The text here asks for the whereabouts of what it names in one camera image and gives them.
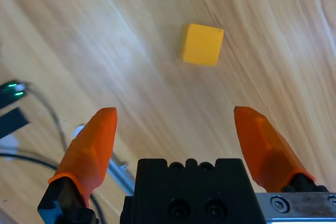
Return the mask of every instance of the screw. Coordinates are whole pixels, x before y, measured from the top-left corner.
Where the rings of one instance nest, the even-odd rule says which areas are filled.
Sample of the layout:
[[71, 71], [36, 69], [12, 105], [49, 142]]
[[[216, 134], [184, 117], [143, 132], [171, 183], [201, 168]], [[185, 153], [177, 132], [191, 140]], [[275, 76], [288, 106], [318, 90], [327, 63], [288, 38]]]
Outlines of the screw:
[[334, 206], [336, 207], [336, 196], [332, 195], [328, 198], [328, 201]]
[[271, 199], [271, 204], [272, 204], [273, 208], [275, 210], [277, 210], [278, 212], [285, 213], [285, 212], [289, 211], [289, 204], [283, 198], [280, 198], [280, 197], [277, 197], [277, 196], [273, 197]]

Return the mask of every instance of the black object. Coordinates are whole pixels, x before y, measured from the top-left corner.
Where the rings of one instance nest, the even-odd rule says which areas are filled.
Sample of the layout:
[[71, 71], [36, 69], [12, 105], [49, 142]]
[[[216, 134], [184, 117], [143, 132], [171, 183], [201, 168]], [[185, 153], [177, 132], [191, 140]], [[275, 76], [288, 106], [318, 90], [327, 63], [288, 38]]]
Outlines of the black object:
[[76, 185], [67, 177], [48, 186], [37, 211], [45, 224], [99, 224], [95, 212], [85, 207]]
[[[36, 164], [46, 166], [46, 167], [48, 167], [50, 169], [53, 169], [53, 170], [57, 170], [57, 166], [52, 165], [52, 164], [47, 163], [47, 162], [44, 162], [44, 161], [39, 160], [39, 159], [34, 158], [34, 157], [28, 157], [28, 156], [24, 156], [24, 155], [11, 154], [11, 153], [0, 153], [0, 157], [12, 157], [12, 158], [16, 158], [16, 159], [20, 159], [20, 160], [24, 160], [24, 161], [30, 161], [32, 163], [36, 163]], [[106, 224], [104, 214], [103, 214], [103, 212], [101, 210], [101, 207], [100, 207], [98, 201], [96, 200], [95, 196], [91, 194], [90, 199], [92, 200], [92, 203], [94, 204], [94, 206], [97, 209], [98, 217], [100, 219], [101, 224]]]
[[19, 108], [15, 108], [0, 117], [0, 138], [3, 138], [29, 122]]
[[329, 192], [325, 186], [317, 186], [314, 181], [302, 173], [293, 177], [290, 184], [281, 189], [282, 193]]
[[15, 90], [15, 86], [17, 85], [17, 81], [10, 81], [0, 86], [0, 109], [12, 104], [13, 102], [16, 102], [26, 95], [24, 90], [20, 91], [22, 92], [21, 95], [15, 95], [18, 93]]
[[265, 223], [240, 159], [185, 167], [164, 159], [138, 162], [134, 196], [125, 197], [120, 224]]

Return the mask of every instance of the green led light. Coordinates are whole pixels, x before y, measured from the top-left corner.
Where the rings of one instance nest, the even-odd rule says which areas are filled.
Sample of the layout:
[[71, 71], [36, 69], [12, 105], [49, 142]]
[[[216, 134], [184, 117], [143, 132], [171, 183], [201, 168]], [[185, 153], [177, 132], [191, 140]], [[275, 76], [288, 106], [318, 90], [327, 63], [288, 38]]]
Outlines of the green led light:
[[15, 94], [15, 96], [19, 96], [19, 95], [23, 95], [23, 94], [24, 94], [24, 92], [18, 92], [18, 93]]

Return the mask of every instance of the table surface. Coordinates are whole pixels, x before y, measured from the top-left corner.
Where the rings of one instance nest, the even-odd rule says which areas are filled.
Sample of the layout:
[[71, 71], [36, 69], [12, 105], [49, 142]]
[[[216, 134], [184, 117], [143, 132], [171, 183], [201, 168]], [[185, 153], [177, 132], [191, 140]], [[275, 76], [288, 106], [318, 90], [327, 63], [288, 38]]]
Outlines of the table surface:
[[[242, 158], [233, 109], [250, 106], [335, 191], [335, 10], [336, 0], [0, 0], [0, 83], [33, 83], [69, 143], [96, 111], [116, 107], [114, 152], [132, 172], [144, 157]], [[181, 60], [189, 23], [225, 30], [216, 67]], [[31, 122], [14, 133], [19, 148], [59, 162], [46, 109], [28, 95], [0, 114], [17, 106]], [[0, 219], [42, 223], [36, 208], [52, 171], [6, 159], [0, 167]], [[96, 195], [108, 223], [119, 223], [117, 183], [107, 176]]]

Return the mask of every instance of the wooden block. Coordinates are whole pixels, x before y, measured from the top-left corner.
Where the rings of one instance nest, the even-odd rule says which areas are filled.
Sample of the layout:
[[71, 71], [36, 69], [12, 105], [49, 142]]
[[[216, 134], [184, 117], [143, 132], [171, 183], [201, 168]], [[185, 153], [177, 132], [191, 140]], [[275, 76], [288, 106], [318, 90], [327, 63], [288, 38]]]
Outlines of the wooden block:
[[184, 39], [183, 61], [198, 65], [217, 64], [224, 30], [220, 28], [189, 24]]

